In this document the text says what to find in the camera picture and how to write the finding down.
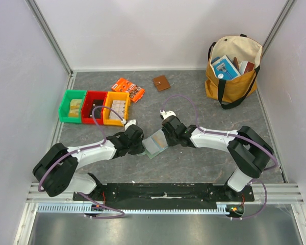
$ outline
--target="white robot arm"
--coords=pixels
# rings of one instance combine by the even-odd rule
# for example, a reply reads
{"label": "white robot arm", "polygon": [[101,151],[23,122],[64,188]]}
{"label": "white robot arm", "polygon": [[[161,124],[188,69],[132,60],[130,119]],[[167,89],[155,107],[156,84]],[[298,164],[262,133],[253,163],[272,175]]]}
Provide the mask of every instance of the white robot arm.
{"label": "white robot arm", "polygon": [[172,111],[161,112],[161,116],[164,119],[162,131],[169,146],[181,144],[193,148],[207,147],[231,154],[238,168],[225,184],[225,191],[229,198],[241,192],[253,178],[259,178],[270,160],[270,157],[261,149],[235,136],[244,136],[273,154],[273,149],[250,127],[243,126],[240,130],[232,131],[201,127],[199,129],[196,125],[186,127]]}
{"label": "white robot arm", "polygon": [[[92,175],[77,174],[75,171],[88,164],[122,157],[125,154],[140,154],[144,152],[142,145],[143,131],[135,120],[125,125],[125,131],[107,137],[97,143],[65,147],[57,143],[44,155],[33,169],[33,175],[42,183],[42,187],[50,197],[55,197],[64,191],[91,193],[97,186],[97,180]],[[62,156],[68,155],[47,174]]]}

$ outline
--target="orange snack bag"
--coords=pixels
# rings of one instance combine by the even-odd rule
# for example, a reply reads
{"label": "orange snack bag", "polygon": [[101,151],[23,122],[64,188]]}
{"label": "orange snack bag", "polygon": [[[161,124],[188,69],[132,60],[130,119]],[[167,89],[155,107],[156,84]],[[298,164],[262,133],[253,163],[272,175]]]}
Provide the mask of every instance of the orange snack bag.
{"label": "orange snack bag", "polygon": [[128,81],[125,78],[120,78],[115,85],[111,88],[116,92],[127,92],[132,102],[136,103],[140,98],[143,97],[145,89],[137,87],[136,84]]}

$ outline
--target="tote bag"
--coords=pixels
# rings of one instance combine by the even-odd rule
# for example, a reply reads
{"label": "tote bag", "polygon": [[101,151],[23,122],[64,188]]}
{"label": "tote bag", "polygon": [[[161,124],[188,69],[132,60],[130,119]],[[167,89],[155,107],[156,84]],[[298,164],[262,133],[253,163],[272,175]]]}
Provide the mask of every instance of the tote bag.
{"label": "tote bag", "polygon": [[[248,61],[255,64],[254,69],[232,80],[219,79],[214,72],[211,61],[227,55],[232,61]],[[262,46],[246,35],[226,36],[212,43],[209,49],[209,62],[206,70],[208,79],[205,90],[208,97],[218,100],[223,109],[240,105],[244,99],[257,89],[256,77],[260,71]]]}

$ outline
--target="gray mat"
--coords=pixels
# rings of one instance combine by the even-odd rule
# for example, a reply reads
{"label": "gray mat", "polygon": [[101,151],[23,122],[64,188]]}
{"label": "gray mat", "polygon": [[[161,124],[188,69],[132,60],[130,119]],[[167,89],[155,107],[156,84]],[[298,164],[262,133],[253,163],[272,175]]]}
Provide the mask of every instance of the gray mat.
{"label": "gray mat", "polygon": [[[152,78],[165,75],[171,88],[158,92]],[[120,78],[129,79],[145,89],[137,103],[131,103],[129,119],[136,119],[147,137],[161,128],[159,110],[163,102],[173,94],[186,95],[198,109],[199,124],[216,130],[236,130],[241,126],[252,127],[269,144],[270,137],[256,93],[249,96],[239,107],[223,110],[219,102],[206,97],[205,71],[109,71],[78,72],[74,89],[107,90]],[[166,110],[173,110],[187,126],[195,124],[194,111],[183,98],[172,98]],[[121,131],[122,127],[104,126],[107,135]],[[102,140],[95,125],[64,124],[60,141],[65,146],[85,145]],[[80,169],[80,173],[91,172],[102,182],[131,183],[224,183],[236,168],[230,154],[200,148],[184,148],[180,145],[166,149],[153,159],[147,156],[126,155],[109,161],[100,161]],[[267,183],[283,182],[279,169],[262,174]]]}

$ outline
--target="brown wallet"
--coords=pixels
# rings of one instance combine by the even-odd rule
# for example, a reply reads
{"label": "brown wallet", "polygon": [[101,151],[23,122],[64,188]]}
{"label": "brown wallet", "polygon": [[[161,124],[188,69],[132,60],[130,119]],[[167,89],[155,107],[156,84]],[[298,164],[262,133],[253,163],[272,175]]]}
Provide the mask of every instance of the brown wallet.
{"label": "brown wallet", "polygon": [[168,88],[171,88],[168,79],[165,77],[165,75],[153,78],[154,85],[158,89],[158,91],[162,91]]}

